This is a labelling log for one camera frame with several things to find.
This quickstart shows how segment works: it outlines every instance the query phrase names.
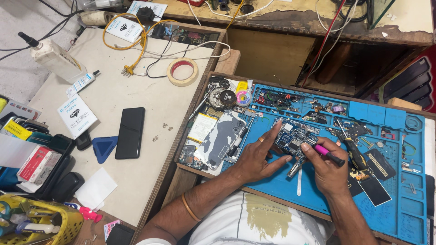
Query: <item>white desk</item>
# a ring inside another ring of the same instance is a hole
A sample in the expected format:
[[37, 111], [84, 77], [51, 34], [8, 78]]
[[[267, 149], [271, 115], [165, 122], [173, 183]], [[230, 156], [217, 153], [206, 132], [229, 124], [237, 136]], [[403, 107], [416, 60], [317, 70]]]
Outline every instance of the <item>white desk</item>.
[[[72, 156], [75, 166], [72, 171], [80, 173], [87, 180], [98, 169], [105, 168], [118, 187], [105, 200], [102, 210], [136, 226], [209, 59], [195, 60], [199, 70], [198, 78], [187, 87], [174, 86], [168, 78], [123, 77], [121, 70], [125, 65], [131, 65], [140, 51], [110, 49], [103, 44], [102, 32], [102, 29], [87, 28], [70, 50], [73, 57], [86, 66], [88, 72], [101, 72], [95, 81], [79, 92], [99, 119], [89, 132], [91, 138], [117, 136], [122, 110], [144, 107], [146, 113], [141, 153], [139, 159], [115, 160], [113, 150], [106, 162], [98, 164], [92, 147], [84, 151], [74, 149]], [[110, 34], [106, 35], [106, 42], [129, 45]], [[148, 38], [146, 49], [162, 52], [165, 45], [166, 40]], [[171, 42], [168, 53], [184, 50], [186, 46]], [[186, 57], [207, 57], [212, 51], [213, 49], [200, 47], [188, 51]], [[155, 59], [152, 58], [141, 60], [135, 72], [145, 72], [145, 68], [153, 61]], [[172, 61], [173, 59], [160, 60], [150, 69], [151, 74], [165, 75]], [[52, 135], [71, 137], [57, 113], [57, 108], [68, 99], [65, 91], [69, 86], [65, 80], [51, 74], [29, 103], [29, 106], [42, 111], [39, 121], [49, 125]]]

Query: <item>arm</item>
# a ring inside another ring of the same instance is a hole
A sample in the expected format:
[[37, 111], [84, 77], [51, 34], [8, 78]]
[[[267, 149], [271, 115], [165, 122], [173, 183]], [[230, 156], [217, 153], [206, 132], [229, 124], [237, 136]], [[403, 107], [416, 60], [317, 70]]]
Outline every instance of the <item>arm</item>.
[[[185, 193], [186, 202], [197, 218], [206, 216], [220, 201], [243, 184], [271, 176], [292, 159], [291, 156], [285, 155], [269, 164], [265, 160], [266, 157], [272, 158], [270, 149], [282, 153], [273, 146], [280, 127], [281, 122], [262, 136], [263, 142], [257, 140], [245, 146], [234, 166]], [[175, 245], [196, 224], [197, 222], [186, 210], [181, 197], [178, 197], [145, 225], [139, 235], [139, 241], [160, 238]]]
[[[348, 159], [348, 154], [328, 138], [318, 137], [317, 144], [324, 146], [341, 159]], [[348, 190], [348, 164], [338, 167], [326, 157], [320, 157], [306, 143], [301, 144], [301, 149], [315, 167], [317, 187], [327, 199], [341, 244], [377, 245], [374, 235]]]

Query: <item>blue triangle opening tool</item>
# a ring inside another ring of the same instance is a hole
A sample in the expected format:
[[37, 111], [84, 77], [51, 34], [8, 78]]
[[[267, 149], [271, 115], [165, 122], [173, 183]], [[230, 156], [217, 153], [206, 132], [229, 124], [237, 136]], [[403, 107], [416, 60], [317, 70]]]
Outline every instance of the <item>blue triangle opening tool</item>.
[[98, 137], [92, 139], [92, 148], [97, 157], [97, 162], [102, 164], [109, 157], [109, 154], [115, 148], [118, 142], [118, 136], [112, 137]]

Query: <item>hand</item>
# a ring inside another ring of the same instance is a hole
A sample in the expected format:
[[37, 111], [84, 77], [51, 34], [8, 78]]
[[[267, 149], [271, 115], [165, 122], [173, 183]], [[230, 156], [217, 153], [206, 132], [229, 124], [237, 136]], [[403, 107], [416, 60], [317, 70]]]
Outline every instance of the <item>hand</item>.
[[230, 174], [235, 175], [234, 178], [241, 181], [241, 185], [270, 177], [274, 172], [285, 165], [285, 163], [291, 161], [292, 156], [290, 155], [282, 156], [272, 163], [268, 163], [265, 160], [266, 157], [273, 157], [269, 150], [273, 150], [278, 154], [283, 153], [274, 145], [274, 140], [281, 126], [282, 122], [278, 121], [270, 131], [262, 135], [263, 142], [257, 140], [254, 143], [246, 145], [239, 160], [234, 166], [227, 170]]
[[317, 144], [329, 150], [334, 156], [345, 159], [345, 164], [338, 167], [326, 156], [320, 156], [314, 148], [307, 143], [301, 144], [301, 150], [307, 160], [315, 167], [315, 182], [324, 196], [334, 197], [349, 194], [348, 190], [348, 154], [329, 138], [318, 137]]

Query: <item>black and yellow screwdriver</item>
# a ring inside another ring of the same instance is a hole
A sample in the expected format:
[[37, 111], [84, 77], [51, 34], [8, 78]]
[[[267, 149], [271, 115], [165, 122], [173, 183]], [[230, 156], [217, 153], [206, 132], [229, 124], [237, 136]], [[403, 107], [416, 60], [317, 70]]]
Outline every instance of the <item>black and yellow screwdriver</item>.
[[347, 148], [348, 154], [350, 155], [351, 158], [351, 162], [354, 164], [354, 166], [358, 169], [358, 170], [367, 170], [368, 169], [368, 165], [366, 163], [365, 158], [363, 157], [363, 154], [359, 151], [359, 149], [357, 148], [357, 146], [354, 143], [354, 140], [351, 138], [351, 135], [345, 133], [344, 129], [342, 128], [342, 125], [340, 123], [340, 121], [338, 119], [337, 123], [339, 124], [339, 126], [342, 129], [342, 132], [344, 133], [344, 144]]

